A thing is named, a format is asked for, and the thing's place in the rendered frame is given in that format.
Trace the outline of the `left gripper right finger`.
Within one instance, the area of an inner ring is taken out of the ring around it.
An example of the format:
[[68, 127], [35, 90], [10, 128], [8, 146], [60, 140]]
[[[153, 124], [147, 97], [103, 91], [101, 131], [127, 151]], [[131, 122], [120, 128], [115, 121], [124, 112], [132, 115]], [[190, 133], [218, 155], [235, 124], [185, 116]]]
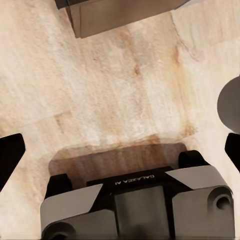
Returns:
[[224, 150], [240, 172], [240, 134], [229, 133]]

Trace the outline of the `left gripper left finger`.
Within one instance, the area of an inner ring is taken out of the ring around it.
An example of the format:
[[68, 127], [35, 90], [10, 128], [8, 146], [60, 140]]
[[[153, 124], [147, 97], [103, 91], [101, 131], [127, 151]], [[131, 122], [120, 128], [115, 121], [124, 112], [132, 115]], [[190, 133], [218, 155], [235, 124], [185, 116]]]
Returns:
[[0, 138], [0, 192], [25, 152], [25, 142], [21, 133]]

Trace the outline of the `trash can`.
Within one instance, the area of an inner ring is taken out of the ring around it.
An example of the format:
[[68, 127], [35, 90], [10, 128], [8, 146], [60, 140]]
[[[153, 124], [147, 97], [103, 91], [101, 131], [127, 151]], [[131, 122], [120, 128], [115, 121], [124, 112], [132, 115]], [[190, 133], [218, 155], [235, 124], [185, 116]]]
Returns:
[[240, 76], [233, 78], [220, 92], [217, 114], [227, 128], [240, 135]]

